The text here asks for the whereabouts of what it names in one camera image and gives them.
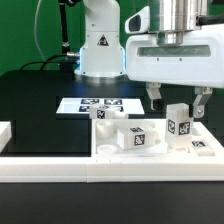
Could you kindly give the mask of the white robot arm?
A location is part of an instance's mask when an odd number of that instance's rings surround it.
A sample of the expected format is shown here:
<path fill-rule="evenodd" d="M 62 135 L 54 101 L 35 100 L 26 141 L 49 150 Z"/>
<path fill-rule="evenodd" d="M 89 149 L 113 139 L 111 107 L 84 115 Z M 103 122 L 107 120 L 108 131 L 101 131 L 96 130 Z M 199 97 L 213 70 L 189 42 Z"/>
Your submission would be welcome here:
<path fill-rule="evenodd" d="M 150 99 L 163 84 L 195 88 L 195 118 L 214 88 L 224 88 L 224 16 L 208 16 L 207 0 L 149 0 L 125 22 L 129 38 L 119 42 L 116 0 L 83 0 L 85 43 L 76 77 L 108 83 L 124 75 L 146 84 Z"/>

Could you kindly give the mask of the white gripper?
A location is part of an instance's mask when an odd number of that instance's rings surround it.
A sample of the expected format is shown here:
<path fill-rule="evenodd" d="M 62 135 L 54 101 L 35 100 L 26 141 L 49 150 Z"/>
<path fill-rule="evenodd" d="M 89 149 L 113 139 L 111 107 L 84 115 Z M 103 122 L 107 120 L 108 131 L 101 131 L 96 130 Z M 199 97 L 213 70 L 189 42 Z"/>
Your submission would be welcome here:
<path fill-rule="evenodd" d="M 149 5 L 125 23 L 127 75 L 148 82 L 151 109 L 161 106 L 160 83 L 196 87 L 189 116 L 202 118 L 213 88 L 224 88 L 224 16 L 196 5 Z"/>

